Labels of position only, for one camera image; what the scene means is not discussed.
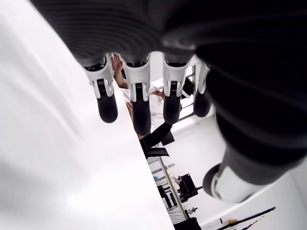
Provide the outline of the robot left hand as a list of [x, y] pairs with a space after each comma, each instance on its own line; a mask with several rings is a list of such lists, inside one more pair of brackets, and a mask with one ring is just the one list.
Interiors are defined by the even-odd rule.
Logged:
[[216, 109], [226, 150], [204, 177], [241, 203], [307, 156], [304, 0], [34, 0], [83, 67], [104, 122], [118, 116], [109, 57], [124, 60], [134, 129], [150, 131], [150, 55], [163, 54], [164, 120], [178, 121], [192, 56], [201, 60], [194, 113]]

